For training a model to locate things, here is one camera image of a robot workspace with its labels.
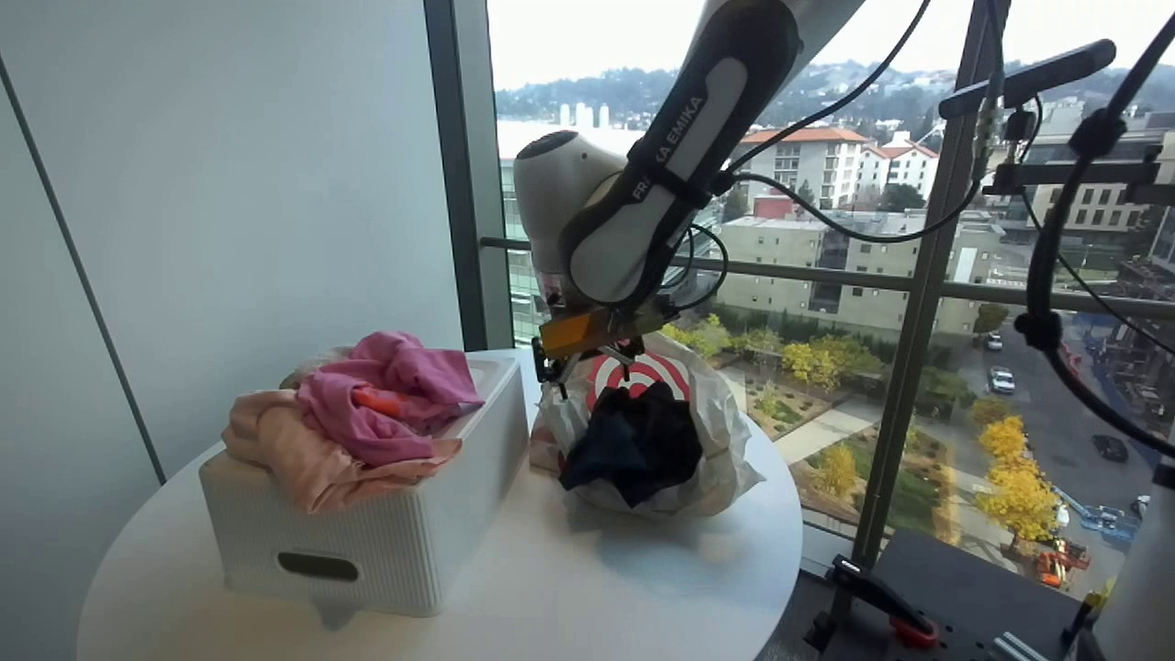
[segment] autumn tree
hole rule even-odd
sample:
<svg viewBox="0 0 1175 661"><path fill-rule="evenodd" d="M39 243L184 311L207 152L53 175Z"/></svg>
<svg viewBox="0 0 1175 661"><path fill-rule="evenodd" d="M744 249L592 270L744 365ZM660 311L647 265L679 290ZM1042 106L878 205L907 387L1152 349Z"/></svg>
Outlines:
<svg viewBox="0 0 1175 661"><path fill-rule="evenodd" d="M999 329L1001 325L1001 318L1006 318L1008 311L1001 308L1001 306L990 306L990 302L985 302L982 308L977 308L977 318L973 318L973 334L990 334L990 329Z"/></svg>
<svg viewBox="0 0 1175 661"><path fill-rule="evenodd" d="M836 499L849 499L858 482L852 447L832 444L831 450L822 450L820 472Z"/></svg>
<svg viewBox="0 0 1175 661"><path fill-rule="evenodd" d="M815 387L815 390L836 390L841 383L841 367L832 361L832 353L809 344L809 341L791 341L778 353L781 372L791 377L797 377L802 387Z"/></svg>
<svg viewBox="0 0 1175 661"><path fill-rule="evenodd" d="M729 329L723 325L721 314L705 314L693 329L690 329L690 349L702 355L721 355L736 344Z"/></svg>
<svg viewBox="0 0 1175 661"><path fill-rule="evenodd" d="M674 341L674 344L693 344L690 329L679 325L679 323L663 323L658 334Z"/></svg>
<svg viewBox="0 0 1175 661"><path fill-rule="evenodd" d="M778 341L778 329L756 325L756 329L749 329L749 334L737 334L736 344L737 344L742 353L773 355L781 341Z"/></svg>
<svg viewBox="0 0 1175 661"><path fill-rule="evenodd" d="M1028 470L990 470L990 491L982 497L982 510L1015 531L1015 544L1042 541L1056 527L1056 497Z"/></svg>
<svg viewBox="0 0 1175 661"><path fill-rule="evenodd" d="M1006 398L977 398L967 412L967 420L985 429L1006 416L1016 416L1016 409Z"/></svg>
<svg viewBox="0 0 1175 661"><path fill-rule="evenodd" d="M815 349L831 353L841 376L882 377L882 361L858 339L832 334L820 339Z"/></svg>
<svg viewBox="0 0 1175 661"><path fill-rule="evenodd" d="M995 466L1023 466L1028 461L1028 436L1023 420L1006 416L985 426L982 447L990 454Z"/></svg>

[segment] white bin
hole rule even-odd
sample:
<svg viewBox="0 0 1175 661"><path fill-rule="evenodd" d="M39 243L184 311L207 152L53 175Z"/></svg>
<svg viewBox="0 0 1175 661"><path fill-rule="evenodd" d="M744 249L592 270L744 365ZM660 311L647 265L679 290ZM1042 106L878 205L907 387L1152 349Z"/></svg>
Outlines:
<svg viewBox="0 0 1175 661"><path fill-rule="evenodd" d="M197 477L225 584L340 609L438 613L524 450L519 353L469 353L483 402L458 421L461 450L425 483L308 518L268 470L212 454Z"/></svg>

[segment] tree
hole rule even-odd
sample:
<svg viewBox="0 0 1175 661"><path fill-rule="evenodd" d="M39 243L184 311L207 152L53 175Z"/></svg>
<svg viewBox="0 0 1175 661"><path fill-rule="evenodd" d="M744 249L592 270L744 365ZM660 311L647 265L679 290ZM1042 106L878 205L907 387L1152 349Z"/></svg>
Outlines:
<svg viewBox="0 0 1175 661"><path fill-rule="evenodd" d="M711 311L690 329L690 341L690 349L702 355L721 355L736 344L729 329Z"/></svg>
<svg viewBox="0 0 1175 661"><path fill-rule="evenodd" d="M907 210L907 205L926 205L926 198L922 198L917 188L911 188L911 183L889 183L889 188L882 189L882 210L901 211L901 210Z"/></svg>
<svg viewBox="0 0 1175 661"><path fill-rule="evenodd" d="M1015 531L1015 544L1042 541L1056 527L1056 497L1035 470L990 470L982 510Z"/></svg>
<svg viewBox="0 0 1175 661"><path fill-rule="evenodd" d="M926 367L922 377L917 377L913 402L917 409L934 409L941 416L951 416L956 409L969 409L973 398L977 394L967 387L963 376L944 372L944 367Z"/></svg>
<svg viewBox="0 0 1175 661"><path fill-rule="evenodd" d="M820 450L820 472L836 499L849 499L858 482L852 447L832 444L831 450Z"/></svg>
<svg viewBox="0 0 1175 661"><path fill-rule="evenodd" d="M723 203L723 221L744 215L749 211L749 189L744 178L737 178Z"/></svg>
<svg viewBox="0 0 1175 661"><path fill-rule="evenodd" d="M693 334L679 323L663 323L660 339L674 341L674 344L693 344Z"/></svg>
<svg viewBox="0 0 1175 661"><path fill-rule="evenodd" d="M802 387L836 390L836 383L841 383L841 367L836 367L832 353L815 349L809 341L781 344L778 361L781 361L781 372L791 377L797 377Z"/></svg>
<svg viewBox="0 0 1175 661"><path fill-rule="evenodd" d="M756 329L737 334L736 344L737 344L742 353L773 355L773 353L778 353L778 329L756 325Z"/></svg>
<svg viewBox="0 0 1175 661"><path fill-rule="evenodd" d="M995 466L1023 466L1028 459L1028 436L1020 416L1006 416L982 432L982 447Z"/></svg>
<svg viewBox="0 0 1175 661"><path fill-rule="evenodd" d="M977 401L969 402L969 412L967 412L967 420L969 420L977 429L985 429L985 426L990 426L990 421L999 421L999 420L1006 420L1006 416L1016 416L1016 409L1015 409L1008 401L1001 401L1001 398L977 398Z"/></svg>
<svg viewBox="0 0 1175 661"><path fill-rule="evenodd" d="M882 377L882 361L852 334L820 339L815 349L826 349L841 376Z"/></svg>
<svg viewBox="0 0 1175 661"><path fill-rule="evenodd" d="M1001 325L1001 318L1006 318L1006 308L985 302L985 306L977 308L977 323L973 323L969 329L973 329L973 334L990 334L990 329Z"/></svg>
<svg viewBox="0 0 1175 661"><path fill-rule="evenodd" d="M809 198L809 203L815 203L815 189L809 188L809 178L802 178L797 196Z"/></svg>

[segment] roof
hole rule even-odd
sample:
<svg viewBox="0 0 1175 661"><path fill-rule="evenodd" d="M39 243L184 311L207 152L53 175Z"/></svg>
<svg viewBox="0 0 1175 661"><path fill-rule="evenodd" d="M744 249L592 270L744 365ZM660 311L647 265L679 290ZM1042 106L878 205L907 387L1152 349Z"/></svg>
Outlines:
<svg viewBox="0 0 1175 661"><path fill-rule="evenodd" d="M878 148L878 152L869 152L874 156L882 156L882 161L891 161L891 156L903 156L903 155L926 155L926 156L937 156L934 152L926 152L922 142L897 142L897 148Z"/></svg>
<svg viewBox="0 0 1175 661"><path fill-rule="evenodd" d="M742 134L744 148L766 142L781 128L749 128ZM781 142L864 142L858 131L841 125L804 125L802 131L785 134Z"/></svg>

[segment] car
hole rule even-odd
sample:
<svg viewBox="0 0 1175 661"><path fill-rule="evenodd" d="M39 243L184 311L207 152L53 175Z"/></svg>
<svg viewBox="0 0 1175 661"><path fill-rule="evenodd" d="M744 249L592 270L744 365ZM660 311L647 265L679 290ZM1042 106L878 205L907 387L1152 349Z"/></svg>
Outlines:
<svg viewBox="0 0 1175 661"><path fill-rule="evenodd" d="M1098 454L1110 459L1110 461L1128 461L1128 459L1131 459L1128 440L1110 436L1110 432L1093 432L1093 447L1098 447Z"/></svg>
<svg viewBox="0 0 1175 661"><path fill-rule="evenodd" d="M995 372L989 372L989 387L990 387L990 394L1016 394L1016 376L995 367Z"/></svg>
<svg viewBox="0 0 1175 661"><path fill-rule="evenodd" d="M1148 497L1142 491L1142 497L1136 499L1136 513L1146 518L1146 510L1148 510Z"/></svg>

